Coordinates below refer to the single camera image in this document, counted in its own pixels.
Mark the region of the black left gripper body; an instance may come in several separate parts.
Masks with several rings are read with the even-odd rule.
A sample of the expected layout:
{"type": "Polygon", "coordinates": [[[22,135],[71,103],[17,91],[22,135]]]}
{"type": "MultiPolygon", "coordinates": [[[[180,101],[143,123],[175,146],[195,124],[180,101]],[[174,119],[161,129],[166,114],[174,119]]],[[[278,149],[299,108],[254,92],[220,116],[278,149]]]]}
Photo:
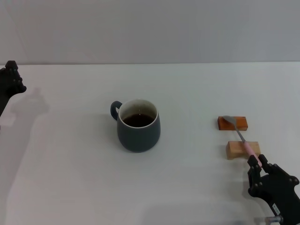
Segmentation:
{"type": "Polygon", "coordinates": [[[10,97],[6,90],[0,91],[0,116],[9,102],[10,97]]]}

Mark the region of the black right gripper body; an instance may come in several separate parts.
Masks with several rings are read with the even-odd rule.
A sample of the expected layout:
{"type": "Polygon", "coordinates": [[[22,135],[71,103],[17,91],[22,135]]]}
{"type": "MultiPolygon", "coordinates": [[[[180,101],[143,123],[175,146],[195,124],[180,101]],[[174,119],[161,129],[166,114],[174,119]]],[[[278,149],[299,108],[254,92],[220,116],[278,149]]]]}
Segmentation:
{"type": "Polygon", "coordinates": [[[264,200],[274,215],[282,218],[280,225],[298,225],[300,197],[294,188],[299,184],[299,179],[289,175],[250,176],[248,192],[252,197],[264,200]]]}

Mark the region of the dark brown wooden block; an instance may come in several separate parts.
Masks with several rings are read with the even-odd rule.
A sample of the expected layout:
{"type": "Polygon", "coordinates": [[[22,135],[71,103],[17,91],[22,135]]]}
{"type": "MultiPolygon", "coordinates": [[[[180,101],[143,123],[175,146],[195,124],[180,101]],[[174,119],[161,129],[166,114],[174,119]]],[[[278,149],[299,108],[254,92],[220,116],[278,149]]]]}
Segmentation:
{"type": "MultiPolygon", "coordinates": [[[[248,123],[246,117],[234,116],[236,119],[236,127],[240,131],[247,131],[248,123]]],[[[234,125],[224,119],[223,116],[219,116],[217,119],[218,129],[222,131],[234,131],[234,125]]]]}

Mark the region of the pink handled metal spoon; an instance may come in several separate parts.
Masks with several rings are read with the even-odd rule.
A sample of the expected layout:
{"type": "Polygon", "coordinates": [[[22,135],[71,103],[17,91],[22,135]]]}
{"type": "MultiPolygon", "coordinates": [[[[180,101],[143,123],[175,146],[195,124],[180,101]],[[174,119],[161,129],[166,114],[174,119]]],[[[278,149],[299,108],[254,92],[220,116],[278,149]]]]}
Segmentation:
{"type": "Polygon", "coordinates": [[[258,165],[259,165],[260,167],[262,167],[262,163],[261,163],[261,161],[259,160],[258,156],[255,154],[254,150],[250,147],[249,143],[244,139],[243,135],[240,133],[239,129],[237,128],[237,121],[236,121],[236,119],[235,119],[234,117],[232,117],[232,116],[223,116],[223,118],[224,118],[227,122],[233,124],[233,126],[234,126],[234,128],[235,128],[237,134],[239,135],[241,141],[243,142],[243,145],[244,145],[244,148],[245,148],[247,154],[248,154],[249,156],[254,156],[254,157],[256,158],[257,162],[258,162],[258,165]]]}

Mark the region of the dark coffee liquid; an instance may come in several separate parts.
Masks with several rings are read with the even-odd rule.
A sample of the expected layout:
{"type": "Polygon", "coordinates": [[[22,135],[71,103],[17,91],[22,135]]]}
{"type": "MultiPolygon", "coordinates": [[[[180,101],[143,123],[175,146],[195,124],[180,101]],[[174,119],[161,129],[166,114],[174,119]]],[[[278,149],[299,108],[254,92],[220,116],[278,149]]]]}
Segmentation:
{"type": "Polygon", "coordinates": [[[151,124],[155,118],[146,114],[133,114],[123,119],[123,122],[131,127],[141,128],[151,124]]]}

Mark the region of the dark grey ceramic mug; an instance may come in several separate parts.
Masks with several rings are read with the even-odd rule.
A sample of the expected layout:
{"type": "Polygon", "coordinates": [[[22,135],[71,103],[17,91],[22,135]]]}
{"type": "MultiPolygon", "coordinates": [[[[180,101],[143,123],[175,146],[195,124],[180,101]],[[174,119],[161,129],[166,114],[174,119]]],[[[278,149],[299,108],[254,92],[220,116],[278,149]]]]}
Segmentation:
{"type": "Polygon", "coordinates": [[[125,103],[114,101],[110,107],[111,116],[117,121],[117,136],[124,148],[141,153],[150,150],[159,141],[160,117],[153,103],[144,99],[133,99],[125,103]],[[123,119],[133,114],[146,114],[155,120],[145,127],[131,127],[123,119]]]}

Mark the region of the light wooden arch block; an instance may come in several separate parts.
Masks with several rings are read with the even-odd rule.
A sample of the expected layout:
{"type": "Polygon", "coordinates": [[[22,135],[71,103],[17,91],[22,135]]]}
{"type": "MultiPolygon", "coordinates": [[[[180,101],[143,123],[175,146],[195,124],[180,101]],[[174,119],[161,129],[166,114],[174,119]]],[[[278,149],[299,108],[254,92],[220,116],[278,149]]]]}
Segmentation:
{"type": "MultiPolygon", "coordinates": [[[[261,154],[260,146],[258,142],[248,142],[249,146],[255,152],[258,157],[261,154]]],[[[236,158],[248,159],[249,155],[246,152],[242,141],[229,141],[226,146],[226,156],[228,160],[236,158]]]]}

